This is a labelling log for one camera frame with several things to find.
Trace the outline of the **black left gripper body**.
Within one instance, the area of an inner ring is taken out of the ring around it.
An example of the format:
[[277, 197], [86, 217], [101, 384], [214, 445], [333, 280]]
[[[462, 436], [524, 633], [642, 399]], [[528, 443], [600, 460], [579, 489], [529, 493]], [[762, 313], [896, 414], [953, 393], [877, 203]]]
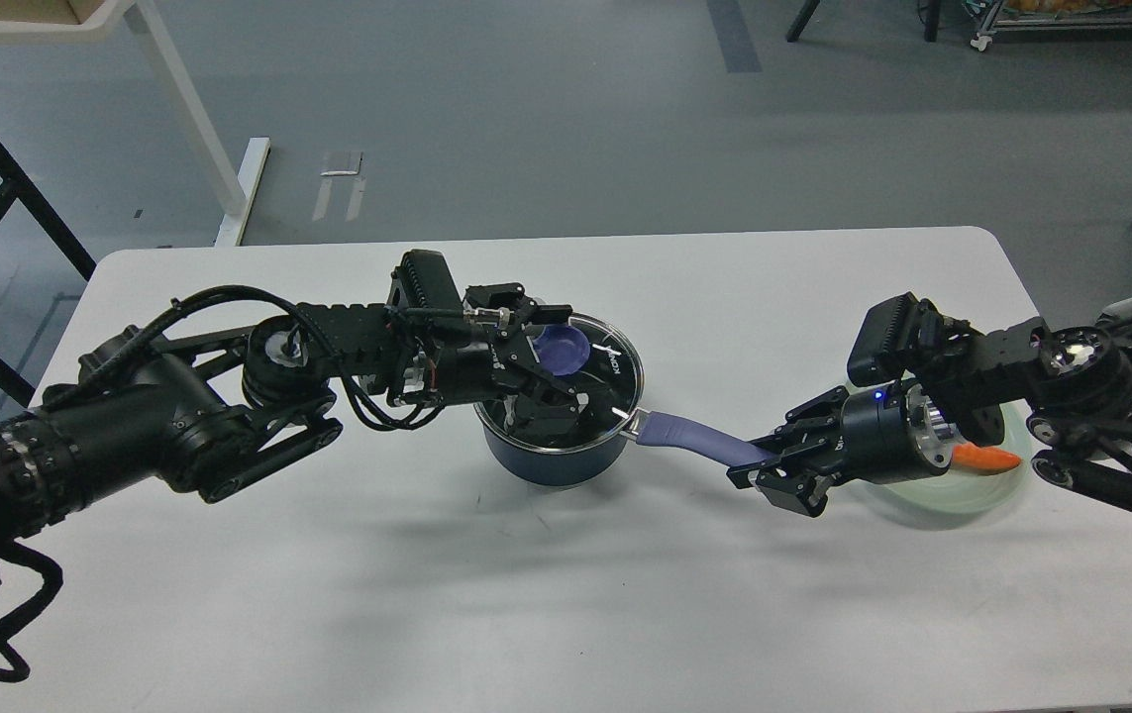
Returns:
[[501, 398], [517, 393], [528, 378], [514, 366], [512, 344], [518, 330], [434, 319], [427, 328], [429, 356], [424, 405], [453, 405]]

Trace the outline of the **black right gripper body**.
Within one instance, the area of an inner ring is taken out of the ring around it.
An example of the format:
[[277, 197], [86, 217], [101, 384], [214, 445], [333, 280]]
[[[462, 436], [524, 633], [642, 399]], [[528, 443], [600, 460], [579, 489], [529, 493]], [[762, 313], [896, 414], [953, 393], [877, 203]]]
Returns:
[[915, 481], [923, 459], [914, 446], [897, 385], [850, 394], [841, 415], [843, 473], [860, 481]]

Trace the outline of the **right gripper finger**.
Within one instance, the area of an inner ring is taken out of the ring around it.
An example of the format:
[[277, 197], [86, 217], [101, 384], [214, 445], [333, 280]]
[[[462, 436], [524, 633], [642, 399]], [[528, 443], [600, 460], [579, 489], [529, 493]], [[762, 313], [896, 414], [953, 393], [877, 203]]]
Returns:
[[827, 506], [827, 491], [841, 481], [844, 458], [834, 455], [770, 455], [727, 469], [738, 490], [756, 488], [770, 505], [805, 516], [820, 516]]
[[844, 385], [837, 385], [818, 396], [792, 407], [784, 416], [784, 423], [770, 433], [753, 439], [760, 450], [773, 453], [777, 457], [794, 458], [838, 450], [842, 437], [844, 403], [850, 392]]

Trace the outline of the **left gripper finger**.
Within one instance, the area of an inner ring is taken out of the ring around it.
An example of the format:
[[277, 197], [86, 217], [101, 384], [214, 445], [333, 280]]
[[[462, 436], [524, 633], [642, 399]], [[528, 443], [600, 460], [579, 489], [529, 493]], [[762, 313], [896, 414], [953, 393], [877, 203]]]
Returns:
[[518, 337], [528, 329], [544, 328], [548, 315], [535, 298], [528, 297], [520, 283], [494, 285], [471, 285], [464, 293], [464, 306], [470, 310], [506, 310], [505, 321], [494, 325], [470, 326], [472, 343], [506, 342]]
[[503, 401], [503, 432], [526, 444], [564, 441], [583, 411], [573, 385], [520, 359], [511, 362], [508, 375], [514, 385]]

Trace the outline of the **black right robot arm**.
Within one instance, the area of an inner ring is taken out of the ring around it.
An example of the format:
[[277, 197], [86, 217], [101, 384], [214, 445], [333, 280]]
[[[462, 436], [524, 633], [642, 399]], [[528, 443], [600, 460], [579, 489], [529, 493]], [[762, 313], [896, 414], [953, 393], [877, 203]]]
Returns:
[[981, 333], [904, 293], [871, 307], [847, 385], [787, 412], [730, 465], [737, 488], [822, 515], [832, 488], [945, 474], [952, 444], [1003, 443], [1005, 403], [1029, 407], [1046, 482], [1132, 513], [1132, 316], [1061, 330], [1031, 319]]

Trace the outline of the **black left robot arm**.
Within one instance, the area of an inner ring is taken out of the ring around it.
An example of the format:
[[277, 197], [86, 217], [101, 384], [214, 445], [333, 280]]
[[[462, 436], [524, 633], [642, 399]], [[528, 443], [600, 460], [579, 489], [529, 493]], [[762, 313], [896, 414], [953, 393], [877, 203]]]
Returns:
[[516, 284], [430, 301], [292, 303], [226, 285], [172, 302], [82, 356], [76, 383], [0, 423], [0, 682], [31, 667], [12, 638], [50, 605], [63, 574], [24, 538], [157, 478], [216, 504], [334, 443], [338, 383], [375, 432], [411, 432], [453, 405], [505, 400], [512, 424], [568, 432], [582, 415], [578, 359], [540, 354], [566, 304]]

